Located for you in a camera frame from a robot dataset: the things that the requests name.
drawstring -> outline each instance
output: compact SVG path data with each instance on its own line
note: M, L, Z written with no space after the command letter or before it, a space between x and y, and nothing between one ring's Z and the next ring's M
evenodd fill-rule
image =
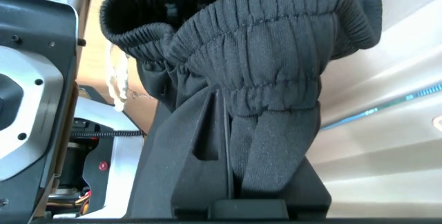
M107 41L106 46L106 85L108 86L109 95L113 99L114 109L116 111L123 111L124 106L127 102L127 91L128 91L128 58L129 56L122 51L119 60L119 66L117 69L113 66L111 53L113 44ZM117 80L117 86L119 95L115 90L114 83Z

wooden surface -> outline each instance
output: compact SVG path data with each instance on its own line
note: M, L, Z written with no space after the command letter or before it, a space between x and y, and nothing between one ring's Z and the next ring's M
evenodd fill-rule
M111 102L111 97L108 94L108 89L104 81L104 49L106 46L106 39L99 27L98 12L103 0L91 0L89 8L88 21L86 23L85 37L87 41L86 47L81 52L81 59L79 71L77 76L78 84L93 86L97 89L107 100ZM119 60L119 49L114 48L113 61L117 65ZM145 94L143 86L137 74L135 60L129 60L129 89L138 94ZM126 112L138 124L138 126L147 132L151 126L153 116L155 114L155 107L157 101L151 97L136 97L128 96L126 104Z

black cable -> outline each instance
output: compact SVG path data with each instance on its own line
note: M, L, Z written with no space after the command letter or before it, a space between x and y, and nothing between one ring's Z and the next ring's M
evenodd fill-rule
M143 131L71 131L71 138L114 138L144 136Z

black fabric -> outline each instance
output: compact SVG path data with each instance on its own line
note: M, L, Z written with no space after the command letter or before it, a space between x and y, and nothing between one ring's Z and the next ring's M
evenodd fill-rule
M194 129L176 121L194 124L201 92L219 85L233 117L240 197L262 198L283 191L318 133L327 63L376 45L381 12L381 0L105 0L100 24L137 60L146 90L173 112L147 166L155 150L172 156L188 145ZM170 166L179 171L179 160ZM150 172L156 183L177 173Z

red screw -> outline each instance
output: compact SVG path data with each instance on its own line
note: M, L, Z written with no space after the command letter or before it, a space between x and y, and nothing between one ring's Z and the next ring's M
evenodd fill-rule
M109 165L107 162L100 162L100 164L98 165L98 169L101 171L105 171L109 168Z

